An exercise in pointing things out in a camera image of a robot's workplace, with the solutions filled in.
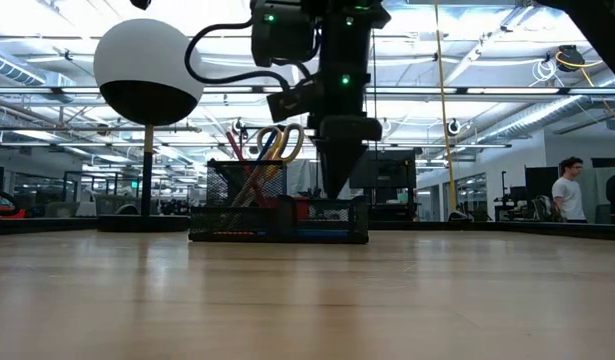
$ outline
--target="fluorescent light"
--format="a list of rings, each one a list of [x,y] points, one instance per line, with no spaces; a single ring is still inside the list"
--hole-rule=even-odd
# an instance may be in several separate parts
[[[457,147],[461,147],[465,149],[494,149],[494,148],[510,148],[511,144],[457,145]]]
[[[263,94],[281,92],[283,89],[280,86],[268,86],[263,88]]]
[[[52,141],[52,140],[62,140],[60,137],[50,134],[45,131],[36,131],[36,130],[18,130],[14,131],[14,133],[24,136],[29,136],[38,140]]]
[[[224,145],[224,144],[219,144],[219,143],[168,143],[167,146],[169,147],[217,147],[219,145]]]
[[[468,94],[497,94],[497,95],[544,95],[557,94],[559,88],[470,88]]]
[[[570,89],[570,95],[615,95],[615,88]]]
[[[105,147],[105,143],[59,143],[58,146],[86,146],[86,147]]]
[[[145,146],[144,143],[112,143],[109,145],[113,147],[144,147]]]
[[[450,87],[445,88],[445,94],[455,94],[458,89]],[[440,94],[441,89],[437,87],[369,87],[367,88],[367,93],[373,94],[384,93],[384,94]]]
[[[61,90],[65,94],[99,94],[97,87],[64,87]]]
[[[111,162],[131,162],[131,160],[126,157],[117,156],[117,155],[97,155],[99,158]]]
[[[0,143],[0,145],[1,146],[24,146],[24,147],[45,147],[45,146],[51,146],[51,144],[39,143],[39,142],[35,142],[35,143],[30,143],[30,142]]]
[[[421,148],[421,149],[444,149],[445,145],[443,144],[404,144],[404,145],[400,145],[398,144],[398,147],[405,147],[405,148]]]
[[[35,87],[1,87],[0,94],[51,94],[50,88]]]
[[[446,164],[447,160],[416,160],[416,164]]]
[[[220,86],[220,87],[205,87],[205,94],[223,94],[223,93],[250,93],[250,86]]]
[[[74,152],[76,154],[79,154],[79,155],[85,155],[85,156],[91,155],[90,153],[88,153],[86,151],[83,151],[83,150],[80,150],[80,149],[76,149],[76,148],[72,148],[72,147],[69,147],[69,146],[66,147],[65,149],[67,149],[67,150],[69,150],[71,152]]]
[[[26,61],[30,64],[33,64],[33,63],[52,62],[52,61],[61,61],[61,60],[65,60],[65,58],[63,56],[45,56],[45,57],[27,59]]]

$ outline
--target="cable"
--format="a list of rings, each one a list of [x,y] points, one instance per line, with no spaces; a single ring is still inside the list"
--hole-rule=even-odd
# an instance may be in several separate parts
[[[196,34],[196,36],[194,36],[194,38],[189,43],[189,46],[187,46],[187,51],[185,51],[185,68],[187,69],[187,72],[189,73],[189,75],[191,75],[194,79],[196,79],[199,82],[202,82],[205,84],[211,84],[211,85],[229,84],[229,83],[247,80],[247,79],[253,79],[257,77],[271,77],[278,81],[283,91],[291,90],[289,86],[289,82],[284,77],[282,77],[280,74],[275,73],[273,71],[252,71],[252,72],[248,72],[245,74],[234,75],[234,76],[229,76],[225,78],[209,79],[209,78],[206,78],[198,74],[194,70],[194,68],[191,66],[191,56],[194,53],[196,45],[198,44],[200,39],[202,39],[205,35],[207,35],[208,33],[212,31],[216,31],[216,30],[246,29],[250,27],[252,24],[253,24],[253,19],[249,19],[247,22],[244,22],[241,24],[216,24],[216,25],[211,25],[211,26],[208,26],[202,29],[198,34]]]
[[[308,78],[311,76],[309,69],[307,69],[307,67],[303,63],[299,63],[297,61],[287,61],[287,60],[282,60],[282,59],[273,59],[271,62],[278,66],[294,65],[295,67],[298,68],[298,70],[300,70],[300,72],[303,74],[305,78]]]
[[[451,149],[449,147],[449,129],[447,127],[447,108],[446,108],[446,99],[445,99],[445,74],[443,71],[443,53],[442,47],[440,44],[440,0],[434,1],[434,8],[436,12],[436,42],[438,43],[438,69],[440,75],[440,96],[441,96],[441,104],[443,109],[443,127],[445,134],[445,151],[447,152],[447,162],[449,165],[449,190],[451,194],[451,205],[452,209],[456,210],[456,184],[454,182],[454,164],[451,161]]]
[[[536,81],[529,85],[529,87],[533,87],[540,82],[547,82],[551,80],[554,76],[556,76],[557,70],[558,67],[552,61],[543,61],[542,63],[534,64],[531,69],[531,73],[534,76],[534,79],[536,79]]]
[[[567,65],[567,66],[575,67],[575,68],[581,68],[581,69],[584,69],[584,68],[590,68],[590,67],[594,67],[594,66],[596,66],[596,65],[600,65],[600,64],[602,64],[602,63],[604,62],[604,61],[600,60],[600,61],[597,61],[597,62],[592,63],[592,64],[585,64],[585,65],[572,64],[572,63],[568,63],[568,62],[566,62],[566,61],[562,60],[562,59],[560,58],[560,55],[562,55],[562,51],[559,51],[559,52],[557,52],[557,53],[556,53],[556,60],[557,60],[559,63],[561,63],[561,64],[565,64],[565,65]]]
[[[580,70],[582,70],[583,75],[585,75],[585,79],[587,79],[587,82],[589,83],[589,85],[591,85],[591,87],[596,87],[596,85],[594,85],[594,82],[591,81],[591,78],[589,77],[589,74],[587,74],[587,71],[585,71],[585,69],[580,69]],[[560,82],[560,84],[563,87],[565,86],[565,84],[563,84],[563,82],[560,80],[560,78],[558,76],[556,76],[556,79]],[[615,118],[615,111],[611,108],[611,106],[609,106],[609,104],[607,104],[607,101],[603,100],[603,103],[605,104],[605,107],[607,108],[607,110],[609,111],[611,116],[613,116]],[[580,110],[582,110],[585,113],[585,115],[587,115],[590,119],[594,120],[596,123],[600,123],[600,121],[596,120],[596,118],[593,117],[589,112],[587,112],[587,110],[585,110],[585,108],[580,106],[580,104],[577,104],[577,105],[580,108]]]
[[[585,79],[587,79],[587,82],[589,83],[589,85],[591,87],[596,87],[596,85],[594,85],[594,83],[591,81],[591,78],[589,77],[589,74],[587,74],[587,71],[585,71],[584,68],[581,68],[580,71],[583,72],[583,75],[585,76]]]

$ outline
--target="white t-shirt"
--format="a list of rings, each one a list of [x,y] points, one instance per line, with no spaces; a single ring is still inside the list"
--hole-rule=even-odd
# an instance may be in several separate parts
[[[561,177],[551,188],[554,199],[563,198],[561,214],[567,220],[587,220],[583,211],[583,194],[577,182]]]

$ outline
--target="black cable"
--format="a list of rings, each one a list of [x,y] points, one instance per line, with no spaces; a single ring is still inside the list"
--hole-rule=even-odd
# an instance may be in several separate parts
[[[271,62],[278,66],[294,65],[295,67],[298,68],[298,70],[300,70],[300,72],[303,74],[305,78],[308,78],[311,76],[309,69],[307,69],[307,66],[305,66],[305,64],[303,63],[299,63],[297,61],[281,60],[281,59],[274,59]]]
[[[247,80],[247,79],[253,79],[257,77],[271,77],[271,78],[276,79],[280,83],[280,87],[283,89],[283,91],[291,90],[291,88],[289,87],[289,82],[287,82],[287,80],[284,77],[282,77],[280,74],[277,74],[273,71],[252,71],[252,72],[248,72],[245,74],[229,76],[226,78],[209,79],[209,78],[206,78],[198,74],[196,71],[194,71],[193,67],[191,66],[191,56],[194,53],[194,49],[196,48],[196,45],[198,44],[200,39],[202,39],[205,35],[215,30],[245,29],[245,28],[250,27],[252,24],[253,24],[253,19],[249,19],[247,22],[241,23],[241,24],[216,24],[216,25],[211,25],[211,26],[208,26],[202,29],[198,34],[196,34],[196,36],[194,36],[194,38],[189,43],[189,46],[187,47],[187,51],[185,51],[185,68],[187,68],[187,72],[189,72],[189,75],[191,75],[194,79],[202,83],[211,84],[211,85],[229,84],[229,83]]]
[[[378,119],[378,70],[376,69],[376,33],[374,32],[374,30],[372,29],[371,31],[371,41],[372,41],[372,48],[373,48],[373,58],[374,58],[374,118]],[[376,172],[376,188],[378,188],[378,141],[374,142],[374,154],[375,156],[375,161],[374,161],[374,171]]]
[[[12,210],[0,210],[0,216],[14,216],[20,212],[20,207],[18,206],[18,201],[14,199],[13,196],[7,194],[6,192],[0,190],[0,197],[9,201],[13,206]]]

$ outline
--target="scissors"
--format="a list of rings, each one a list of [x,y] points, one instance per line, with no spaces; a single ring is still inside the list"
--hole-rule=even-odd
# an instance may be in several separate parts
[[[285,150],[287,149],[287,145],[289,144],[289,138],[292,131],[296,131],[298,133],[296,146],[287,157],[283,157],[283,153],[285,152]],[[267,143],[263,145],[264,137],[269,133],[273,133],[271,135],[272,138],[268,138]],[[263,128],[258,133],[257,138],[258,150],[260,151],[258,160],[282,161],[283,163],[288,164],[296,160],[298,154],[300,154],[300,150],[302,150],[304,141],[305,130],[300,124],[289,124],[285,127],[284,130],[281,130],[279,127],[276,126],[268,126],[266,128]],[[236,196],[236,199],[234,199],[232,206],[248,206],[253,201],[253,197],[250,196],[250,189],[253,186],[258,185],[258,181],[261,177],[264,185],[269,179],[273,178],[278,171],[278,168],[270,168],[264,166],[256,167],[249,179],[247,179],[247,182],[245,182],[245,185],[243,186],[238,196]]]

